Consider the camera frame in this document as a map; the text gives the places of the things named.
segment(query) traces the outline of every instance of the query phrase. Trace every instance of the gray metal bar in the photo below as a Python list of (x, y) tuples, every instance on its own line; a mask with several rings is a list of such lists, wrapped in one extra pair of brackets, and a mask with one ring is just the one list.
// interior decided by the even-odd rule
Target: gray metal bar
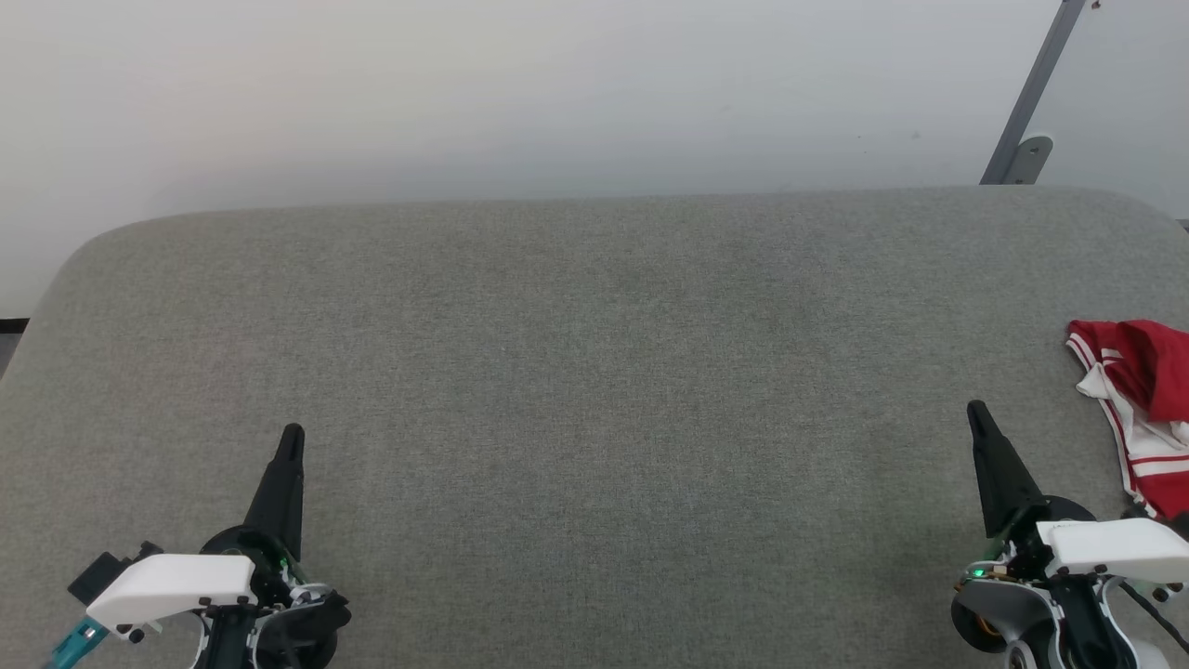
[(1019, 146), (1024, 132), (1028, 128), (1032, 112), (1040, 102), (1040, 94), (1044, 93), (1049, 76), (1057, 67), (1061, 51), (1065, 48), (1069, 33), (1074, 31), (1074, 24), (1077, 23), (1077, 15), (1082, 13), (1084, 5), (1086, 0), (1062, 0), (1061, 6), (1057, 7), (1057, 15), (1053, 17), (1052, 25), (1049, 26), (1049, 34), (1040, 44), (1040, 52), (1037, 53), (1037, 59), (1032, 63), (1032, 71), (1024, 81), (1024, 88), (1015, 100), (1012, 115), (1007, 116), (1007, 125), (1004, 126), (1004, 133), (999, 137), (999, 145), (995, 146), (995, 152), (992, 153), (987, 170), (982, 173), (982, 181), (979, 183), (1004, 183), (1004, 178), (1007, 177), (1012, 158), (1015, 157), (1015, 147)]

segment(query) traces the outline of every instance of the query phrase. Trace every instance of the black strip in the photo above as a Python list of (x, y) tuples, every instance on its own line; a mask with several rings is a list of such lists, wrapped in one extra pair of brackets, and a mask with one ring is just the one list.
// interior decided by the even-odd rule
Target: black strip
[(0, 334), (24, 334), (27, 317), (0, 317)]

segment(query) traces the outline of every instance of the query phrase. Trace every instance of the red cloth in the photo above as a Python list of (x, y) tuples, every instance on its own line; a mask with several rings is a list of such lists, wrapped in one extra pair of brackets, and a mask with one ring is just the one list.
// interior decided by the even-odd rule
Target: red cloth
[[(1151, 320), (1122, 322), (1074, 320), (1069, 323), (1069, 346), (1088, 372), (1101, 373), (1122, 398), (1102, 402), (1103, 411), (1119, 443), (1124, 488), (1135, 500), (1162, 516), (1172, 518), (1189, 511), (1189, 449), (1171, 448), (1153, 456), (1151, 433), (1127, 435), (1116, 404), (1143, 428), (1153, 428), (1184, 441), (1189, 422), (1189, 333)], [(1146, 444), (1146, 450), (1130, 440)]]

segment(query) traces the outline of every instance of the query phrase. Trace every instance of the red and white garment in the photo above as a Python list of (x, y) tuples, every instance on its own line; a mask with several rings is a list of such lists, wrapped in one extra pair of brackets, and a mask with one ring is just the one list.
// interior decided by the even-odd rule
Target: red and white garment
[(1075, 320), (1078, 392), (1102, 405), (1122, 485), (1151, 516), (1189, 511), (1189, 333), (1151, 320)]

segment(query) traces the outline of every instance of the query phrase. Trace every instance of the black cable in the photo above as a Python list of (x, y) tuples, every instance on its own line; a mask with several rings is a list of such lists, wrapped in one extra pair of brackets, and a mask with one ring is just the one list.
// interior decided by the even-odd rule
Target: black cable
[(1135, 588), (1131, 587), (1130, 583), (1126, 582), (1119, 583), (1119, 588), (1122, 592), (1127, 593), (1127, 597), (1135, 600), (1135, 604), (1138, 604), (1140, 608), (1146, 611), (1149, 616), (1156, 619), (1156, 621), (1160, 625), (1160, 627), (1164, 627), (1164, 631), (1168, 632), (1169, 636), (1177, 642), (1177, 645), (1181, 646), (1181, 650), (1189, 652), (1189, 642), (1187, 642), (1185, 638), (1181, 636), (1181, 631), (1177, 630), (1176, 626), (1172, 625), (1172, 623), (1169, 623), (1169, 620), (1165, 617), (1160, 616), (1160, 612), (1157, 611), (1155, 604), (1147, 601), (1147, 598), (1137, 593)]

